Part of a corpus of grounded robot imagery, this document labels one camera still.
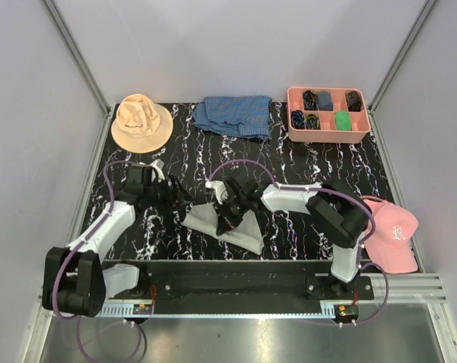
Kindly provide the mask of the grey cloth napkin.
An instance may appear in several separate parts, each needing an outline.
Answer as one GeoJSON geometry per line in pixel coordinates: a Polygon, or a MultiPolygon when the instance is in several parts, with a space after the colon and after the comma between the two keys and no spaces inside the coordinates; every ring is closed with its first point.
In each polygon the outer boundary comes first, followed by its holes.
{"type": "Polygon", "coordinates": [[[193,206],[181,221],[187,228],[215,238],[249,252],[260,255],[263,251],[263,236],[260,231],[256,215],[253,211],[247,212],[241,224],[234,231],[228,231],[220,236],[216,235],[217,214],[211,203],[193,206]]]}

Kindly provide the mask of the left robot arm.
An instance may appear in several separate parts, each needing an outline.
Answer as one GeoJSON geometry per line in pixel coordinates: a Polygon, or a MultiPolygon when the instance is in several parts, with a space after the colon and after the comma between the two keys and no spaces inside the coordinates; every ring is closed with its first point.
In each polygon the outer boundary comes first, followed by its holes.
{"type": "Polygon", "coordinates": [[[65,247],[51,248],[45,257],[42,306],[56,316],[93,318],[106,299],[125,291],[144,298],[150,281],[139,267],[118,263],[104,269],[102,262],[119,237],[146,209],[161,214],[184,209],[192,198],[174,175],[164,175],[163,162],[127,163],[126,180],[115,189],[106,183],[110,200],[97,219],[65,247]]]}

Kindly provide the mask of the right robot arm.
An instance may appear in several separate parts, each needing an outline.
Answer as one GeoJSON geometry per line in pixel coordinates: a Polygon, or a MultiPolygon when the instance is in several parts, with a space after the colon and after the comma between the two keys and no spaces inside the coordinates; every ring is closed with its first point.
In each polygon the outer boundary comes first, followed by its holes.
{"type": "Polygon", "coordinates": [[[238,231],[250,212],[266,209],[307,214],[332,243],[328,280],[321,287],[324,297],[348,299],[357,290],[359,244],[372,217],[370,208],[338,179],[313,185],[288,185],[235,178],[208,181],[213,191],[217,217],[215,232],[238,231]]]}

